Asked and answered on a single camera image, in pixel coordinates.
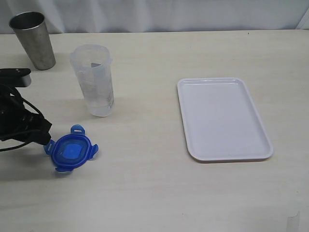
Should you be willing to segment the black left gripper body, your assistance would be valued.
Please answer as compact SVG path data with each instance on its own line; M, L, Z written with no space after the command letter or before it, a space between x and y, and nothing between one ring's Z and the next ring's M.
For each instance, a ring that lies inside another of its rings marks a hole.
M30 136L34 130L26 122L29 112L24 99L16 88L0 86L0 140L16 139L17 136Z

